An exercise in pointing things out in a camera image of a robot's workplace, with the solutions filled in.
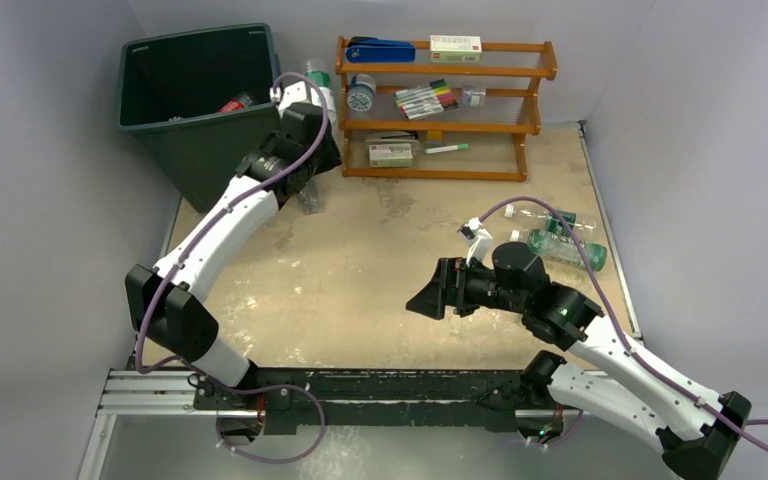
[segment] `clear plastic bottle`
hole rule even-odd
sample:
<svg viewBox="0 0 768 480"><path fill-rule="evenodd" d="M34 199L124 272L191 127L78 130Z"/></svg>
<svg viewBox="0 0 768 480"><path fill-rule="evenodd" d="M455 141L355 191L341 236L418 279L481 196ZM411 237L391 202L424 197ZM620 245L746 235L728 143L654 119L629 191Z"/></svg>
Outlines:
<svg viewBox="0 0 768 480"><path fill-rule="evenodd" d="M528 248L532 253L542 258L563 262L586 270L578 249L575 248L572 239L569 237L562 237L545 230L532 230L530 232L513 230L511 232L511 241L528 244ZM590 262L593 271L598 272L602 270L605 267L605 261L608 259L608 249L598 243L581 242L581 246L584 248L584 254L587 255L587 260Z"/></svg>
<svg viewBox="0 0 768 480"><path fill-rule="evenodd" d="M563 210L559 210L559 213L570 224L579 240L594 240L596 238L596 232L600 226L598 219ZM505 217L529 230L542 229L561 237L569 236L569 232L560 220L543 208L516 208L513 205L508 205L505 207Z"/></svg>
<svg viewBox="0 0 768 480"><path fill-rule="evenodd" d="M316 84L325 95L325 105L328 107L328 119L331 124L337 123L337 104L334 102L334 93L331 91L331 75L325 69L325 61L321 58L308 58L302 62L302 71L305 76ZM320 106L319 95L316 92L310 92L311 101L317 107Z"/></svg>

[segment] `orange wooden shelf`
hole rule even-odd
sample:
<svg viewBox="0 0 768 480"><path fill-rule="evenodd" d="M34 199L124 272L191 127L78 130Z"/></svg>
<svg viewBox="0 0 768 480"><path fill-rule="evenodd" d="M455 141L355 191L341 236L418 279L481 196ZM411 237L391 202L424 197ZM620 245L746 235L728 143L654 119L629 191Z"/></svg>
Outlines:
<svg viewBox="0 0 768 480"><path fill-rule="evenodd" d="M428 50L428 41L411 41L418 50ZM343 175L358 177L397 177L397 178L446 178L467 180L507 180L525 181L528 177L525 162L525 136L540 133L540 112L537 107L537 92L540 80L553 80L558 71L555 51L551 42L533 43L499 43L482 42L484 52L509 53L539 53L540 58L535 67L494 67L485 65L441 65L416 63L350 63L345 60L345 49L349 39L342 36L337 40L336 72L340 76L340 122L343 130ZM348 89L350 73L388 73L388 74L436 74L436 75L469 75L492 77L530 78L526 89L489 88L488 97L508 97L522 99L522 106L516 123L463 122L441 120L375 120L350 119L348 115ZM393 93L403 86L380 85L377 93ZM515 147L517 172L483 172L458 170L421 170L415 168L356 168L351 166L351 141L353 130L442 130L446 132L479 132L510 134Z"/></svg>

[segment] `trash bin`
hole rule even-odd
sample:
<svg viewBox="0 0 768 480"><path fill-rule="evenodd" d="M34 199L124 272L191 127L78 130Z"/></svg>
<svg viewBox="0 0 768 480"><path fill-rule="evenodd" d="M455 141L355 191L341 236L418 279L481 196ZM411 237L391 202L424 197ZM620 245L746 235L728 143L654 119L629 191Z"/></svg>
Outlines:
<svg viewBox="0 0 768 480"><path fill-rule="evenodd" d="M199 212L240 160L278 127L269 89L280 74L263 23L130 42L119 68L119 131L133 135ZM256 105L218 113L248 93Z"/></svg>

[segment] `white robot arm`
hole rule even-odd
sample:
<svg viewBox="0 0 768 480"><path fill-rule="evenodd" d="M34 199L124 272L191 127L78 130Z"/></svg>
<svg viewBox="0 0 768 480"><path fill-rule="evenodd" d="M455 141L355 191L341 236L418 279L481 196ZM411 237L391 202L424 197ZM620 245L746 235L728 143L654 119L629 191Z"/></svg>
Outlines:
<svg viewBox="0 0 768 480"><path fill-rule="evenodd" d="M258 190L308 149L322 120L321 109L308 103L283 106L281 130L242 160L224 196L194 232L153 268L137 265L126 277L134 328L146 328L148 338L236 388L248 386L257 366L222 341L203 302L248 238L311 177L340 163L329 132L304 168ZM241 195L250 191L254 193ZM233 206L228 202L242 197ZM492 253L494 268L489 269L482 261L493 238L481 221L470 220L459 233L469 244L467 257L440 259L431 282L407 303L408 310L436 319L444 317L447 305L461 316L480 306L522 314L523 324L538 339L590 362L612 379L586 373L544 351L523 372L525 381L554 402L592 412L637 436L662 452L667 465L687 480L719 476L739 437L700 404L689 402L641 367L631 354L685 386L700 403L721 405L720 412L741 426L751 408L746 399L699 385L634 339L618 337L601 308L580 292L551 282L542 260L526 245L499 246ZM147 317L149 323L143 325Z"/></svg>
<svg viewBox="0 0 768 480"><path fill-rule="evenodd" d="M602 309L581 292L549 280L542 260L523 243L506 243L492 253L493 269L482 264L493 238L478 218L458 232L469 245L466 258L441 258L431 282L407 302L407 309L435 319L454 306L460 316L479 307L523 315L523 325L538 339L596 366L607 378L540 352L523 378L544 389L555 402L580 408L637 436L662 454L686 480L715 479L739 436L702 408L717 410L739 426L750 403L736 392L720 395L682 375L628 335L620 338ZM695 397L670 388L632 357Z"/></svg>

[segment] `gray wall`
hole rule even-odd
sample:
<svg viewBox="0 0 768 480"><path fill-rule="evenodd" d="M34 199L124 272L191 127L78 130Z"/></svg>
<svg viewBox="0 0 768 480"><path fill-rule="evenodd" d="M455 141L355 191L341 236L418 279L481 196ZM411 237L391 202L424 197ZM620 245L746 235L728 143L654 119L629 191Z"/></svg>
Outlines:
<svg viewBox="0 0 768 480"><path fill-rule="evenodd" d="M659 0L589 126L647 344L768 417L768 1Z"/></svg>
<svg viewBox="0 0 768 480"><path fill-rule="evenodd" d="M337 36L427 39L432 33L485 41L551 40L558 76L540 87L544 121L586 118L654 0L129 0L149 36L264 22L272 27L284 71L308 57L331 66ZM483 79L499 82L499 79Z"/></svg>
<svg viewBox="0 0 768 480"><path fill-rule="evenodd" d="M74 478L174 192L113 130L124 0L0 1L0 479Z"/></svg>

